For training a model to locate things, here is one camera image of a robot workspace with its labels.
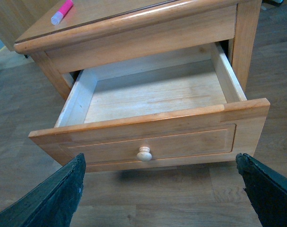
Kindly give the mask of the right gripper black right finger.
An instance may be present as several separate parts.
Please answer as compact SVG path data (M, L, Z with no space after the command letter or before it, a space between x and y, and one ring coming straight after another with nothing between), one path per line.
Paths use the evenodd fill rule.
M287 178L246 153L235 160L261 225L287 227Z

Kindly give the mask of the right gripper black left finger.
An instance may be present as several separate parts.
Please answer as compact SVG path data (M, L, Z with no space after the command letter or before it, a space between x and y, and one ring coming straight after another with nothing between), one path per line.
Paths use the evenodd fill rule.
M0 212L0 227L68 227L83 193L80 153L23 198Z

